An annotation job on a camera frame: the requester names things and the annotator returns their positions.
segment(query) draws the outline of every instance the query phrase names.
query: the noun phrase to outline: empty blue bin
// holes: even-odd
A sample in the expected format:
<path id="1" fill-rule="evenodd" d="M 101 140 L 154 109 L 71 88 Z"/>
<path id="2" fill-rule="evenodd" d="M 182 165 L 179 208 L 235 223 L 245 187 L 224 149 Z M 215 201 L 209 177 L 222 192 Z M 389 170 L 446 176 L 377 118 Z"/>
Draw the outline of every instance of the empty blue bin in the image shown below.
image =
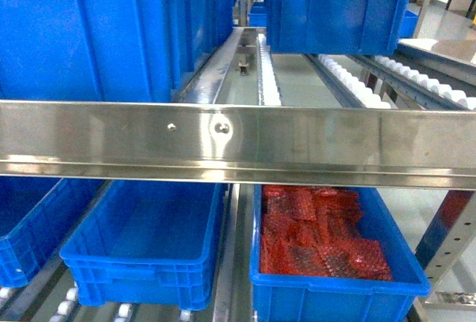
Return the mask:
<path id="1" fill-rule="evenodd" d="M 261 186 L 254 190 L 250 277 L 258 321 L 400 322 L 430 283 L 377 190 L 359 188 L 361 235 L 380 242 L 394 282 L 260 273 Z"/>
<path id="2" fill-rule="evenodd" d="M 103 181 L 0 178 L 0 285 L 27 285 L 60 246 Z"/>
<path id="3" fill-rule="evenodd" d="M 218 0 L 1 0 L 0 97 L 169 102 L 223 42 L 223 11 Z"/>
<path id="4" fill-rule="evenodd" d="M 60 255 L 83 305 L 210 302 L 226 185 L 114 181 Z"/>
<path id="5" fill-rule="evenodd" d="M 418 15 L 409 10 L 405 12 L 403 23 L 400 28 L 400 37 L 411 38 L 414 36 L 415 28 L 417 28 Z"/>
<path id="6" fill-rule="evenodd" d="M 266 27 L 266 6 L 264 2 L 255 2 L 249 14 L 250 27 Z"/>

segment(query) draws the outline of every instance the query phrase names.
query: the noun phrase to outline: metal shelf frame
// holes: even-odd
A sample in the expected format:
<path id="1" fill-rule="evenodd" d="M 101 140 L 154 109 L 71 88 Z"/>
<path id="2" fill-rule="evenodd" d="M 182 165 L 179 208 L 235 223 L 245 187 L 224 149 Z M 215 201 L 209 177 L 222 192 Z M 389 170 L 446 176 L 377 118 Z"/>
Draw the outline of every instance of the metal shelf frame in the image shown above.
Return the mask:
<path id="1" fill-rule="evenodd" d="M 342 105 L 360 109 L 279 107 L 279 78 L 262 32 L 235 28 L 178 96 L 180 103 L 0 100 L 0 175 L 234 183 L 222 235 L 213 322 L 230 318 L 239 184 L 476 190 L 475 112 L 362 109 L 313 56 L 307 59 Z M 216 105 L 234 54 L 253 51 L 261 106 Z M 468 219 L 474 220 L 476 199 L 473 192 L 462 194 L 447 234 L 430 253 L 423 247 L 416 252 L 420 261 L 427 259 L 428 269 L 444 267 L 434 272 L 435 282 L 475 235 L 476 221 Z M 422 241 L 435 237 L 446 219 L 446 207 L 453 205 L 443 202 Z M 452 245 L 449 257 L 445 253 L 451 241 L 460 244 Z M 37 277 L 39 284 L 18 291 L 1 308 L 1 318 L 21 319 L 30 313 L 61 275 L 64 266 L 55 259 L 59 257 Z M 424 304 L 471 308 L 473 297 L 437 292 Z M 420 307 L 417 303 L 408 316 L 412 321 L 424 320 Z"/>

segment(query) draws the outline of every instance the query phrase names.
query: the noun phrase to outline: bolt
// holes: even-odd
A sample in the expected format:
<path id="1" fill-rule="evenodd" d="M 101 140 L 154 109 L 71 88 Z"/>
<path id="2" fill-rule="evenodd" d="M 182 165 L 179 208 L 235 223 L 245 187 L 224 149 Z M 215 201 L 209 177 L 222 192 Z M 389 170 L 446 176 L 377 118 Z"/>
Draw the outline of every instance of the bolt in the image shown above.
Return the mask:
<path id="1" fill-rule="evenodd" d="M 218 123 L 215 125 L 215 131 L 222 134 L 228 134 L 230 132 L 230 126 L 227 123 Z"/>

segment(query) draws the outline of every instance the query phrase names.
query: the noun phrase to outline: shelving rack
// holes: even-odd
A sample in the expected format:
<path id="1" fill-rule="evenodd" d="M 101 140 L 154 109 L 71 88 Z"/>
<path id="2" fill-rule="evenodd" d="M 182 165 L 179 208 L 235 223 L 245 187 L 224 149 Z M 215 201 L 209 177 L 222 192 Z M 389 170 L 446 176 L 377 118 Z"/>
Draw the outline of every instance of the shelving rack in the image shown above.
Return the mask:
<path id="1" fill-rule="evenodd" d="M 213 322 L 231 321 L 234 316 L 234 260 L 238 230 L 245 224 L 244 212 L 250 204 L 250 184 L 458 190 L 448 194 L 416 250 L 436 288 L 476 235 L 476 113 L 417 90 L 370 57 L 353 57 L 364 68 L 361 79 L 371 88 L 381 80 L 380 94 L 389 94 L 394 101 L 402 98 L 405 109 L 363 109 L 353 93 L 314 56 L 306 58 L 344 108 L 279 107 L 282 98 L 275 96 L 279 78 L 272 71 L 263 32 L 235 28 L 178 96 L 178 103 L 0 101 L 0 175 L 233 184 L 211 307 Z M 408 40 L 400 44 L 395 59 L 417 63 L 436 78 L 453 78 L 470 95 L 476 65 L 445 51 L 459 45 L 474 54 L 472 43 L 438 45 L 434 45 L 437 50 L 429 51 L 421 49 L 424 45 L 418 40 Z M 257 59 L 260 105 L 216 105 L 234 57 L 251 60 L 251 54 Z M 451 199 L 454 194 L 459 194 L 458 204 Z M 448 212 L 452 224 L 442 235 L 438 229 Z M 425 246 L 427 241 L 433 242 L 431 248 Z M 55 254 L 29 286 L 0 298 L 0 320 L 28 321 L 65 270 Z M 249 284 L 240 291 L 249 301 Z M 416 301 L 408 319 L 425 321 L 423 304 L 474 309 L 475 301 L 473 294 L 435 290 L 429 299 Z M 57 315 L 55 321 L 72 321 L 77 312 L 77 302 L 73 302 L 71 311 Z M 115 308 L 112 321 L 129 322 L 135 319 L 138 306 Z M 121 308 L 127 314 L 120 313 Z M 176 318 L 200 320 L 199 314 L 186 311 Z M 250 310 L 241 318 L 249 321 L 257 316 Z"/>

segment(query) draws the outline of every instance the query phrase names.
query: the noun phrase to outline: bin stack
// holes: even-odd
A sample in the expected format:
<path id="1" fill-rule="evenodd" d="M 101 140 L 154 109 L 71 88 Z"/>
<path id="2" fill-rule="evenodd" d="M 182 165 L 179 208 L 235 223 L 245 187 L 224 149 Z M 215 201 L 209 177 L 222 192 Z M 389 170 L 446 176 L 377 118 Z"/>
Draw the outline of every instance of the bin stack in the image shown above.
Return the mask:
<path id="1" fill-rule="evenodd" d="M 409 0 L 266 0 L 273 52 L 390 55 Z"/>

